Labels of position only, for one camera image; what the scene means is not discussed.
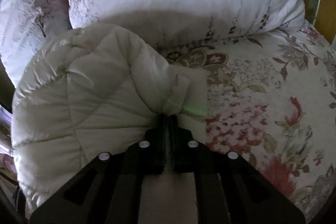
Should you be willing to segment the beige quilted down jacket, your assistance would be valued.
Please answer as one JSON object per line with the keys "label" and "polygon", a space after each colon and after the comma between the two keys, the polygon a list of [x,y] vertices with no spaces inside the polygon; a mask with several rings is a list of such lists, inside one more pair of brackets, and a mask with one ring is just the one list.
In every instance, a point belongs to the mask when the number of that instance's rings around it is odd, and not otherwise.
{"label": "beige quilted down jacket", "polygon": [[[133,32],[94,24],[31,59],[13,99],[11,139],[29,223],[198,223],[193,173],[143,177],[126,150],[159,114],[205,142],[207,80]],[[169,134],[166,129],[166,154]]]}

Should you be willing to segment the floral bed quilt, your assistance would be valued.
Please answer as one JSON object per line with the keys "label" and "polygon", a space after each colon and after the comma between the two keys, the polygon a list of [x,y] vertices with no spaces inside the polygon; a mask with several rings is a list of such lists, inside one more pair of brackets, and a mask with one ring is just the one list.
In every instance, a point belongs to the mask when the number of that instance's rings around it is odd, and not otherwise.
{"label": "floral bed quilt", "polygon": [[335,188],[335,50],[309,23],[163,50],[207,73],[207,145],[235,151],[310,222]]}

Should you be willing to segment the small pink floral pillow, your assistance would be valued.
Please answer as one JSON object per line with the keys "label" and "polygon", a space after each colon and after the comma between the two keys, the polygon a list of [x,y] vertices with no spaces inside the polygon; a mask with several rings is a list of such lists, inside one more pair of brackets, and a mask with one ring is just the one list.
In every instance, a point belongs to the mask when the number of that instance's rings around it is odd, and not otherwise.
{"label": "small pink floral pillow", "polygon": [[1,0],[1,62],[14,86],[41,47],[71,29],[68,0]]}

